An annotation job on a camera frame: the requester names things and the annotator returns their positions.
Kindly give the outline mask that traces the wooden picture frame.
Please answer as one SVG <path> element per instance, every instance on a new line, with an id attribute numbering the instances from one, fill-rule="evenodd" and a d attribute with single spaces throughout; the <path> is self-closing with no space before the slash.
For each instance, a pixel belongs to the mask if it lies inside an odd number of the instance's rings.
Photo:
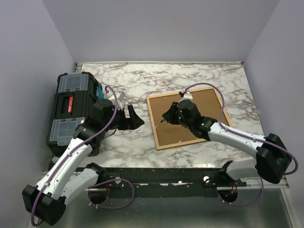
<path id="1" fill-rule="evenodd" d="M 151 95 L 147 105 L 157 150 L 206 141 L 211 125 L 232 122 L 222 110 L 220 95 L 212 87 Z"/>

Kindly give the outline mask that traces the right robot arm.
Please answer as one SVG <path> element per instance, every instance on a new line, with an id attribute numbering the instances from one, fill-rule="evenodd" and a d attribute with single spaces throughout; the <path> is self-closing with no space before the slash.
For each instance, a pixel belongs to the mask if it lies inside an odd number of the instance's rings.
<path id="1" fill-rule="evenodd" d="M 255 177 L 278 184 L 291 163 L 292 157 L 277 135 L 254 135 L 229 128 L 216 119 L 202 116 L 189 99 L 173 102 L 162 117 L 165 122 L 189 129 L 197 138 L 228 145 L 251 157 L 239 162 L 229 161 L 223 166 L 218 180 L 224 186 L 241 178 Z"/>

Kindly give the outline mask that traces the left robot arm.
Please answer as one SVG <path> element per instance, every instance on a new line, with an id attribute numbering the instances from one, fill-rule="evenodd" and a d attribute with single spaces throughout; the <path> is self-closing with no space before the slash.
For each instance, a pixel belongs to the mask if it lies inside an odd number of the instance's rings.
<path id="1" fill-rule="evenodd" d="M 136 114 L 132 105 L 128 106 L 128 111 L 129 117 L 126 117 L 117 99 L 98 99 L 91 114 L 76 128 L 66 150 L 48 174 L 35 186 L 27 185 L 23 189 L 25 209 L 31 213 L 33 226 L 38 226 L 35 218 L 50 226 L 56 224 L 67 204 L 81 191 L 104 185 L 103 169 L 95 163 L 89 164 L 76 180 L 70 180 L 70 177 L 84 158 L 93 150 L 99 150 L 108 130 L 136 130 L 144 125 L 144 120 Z"/>

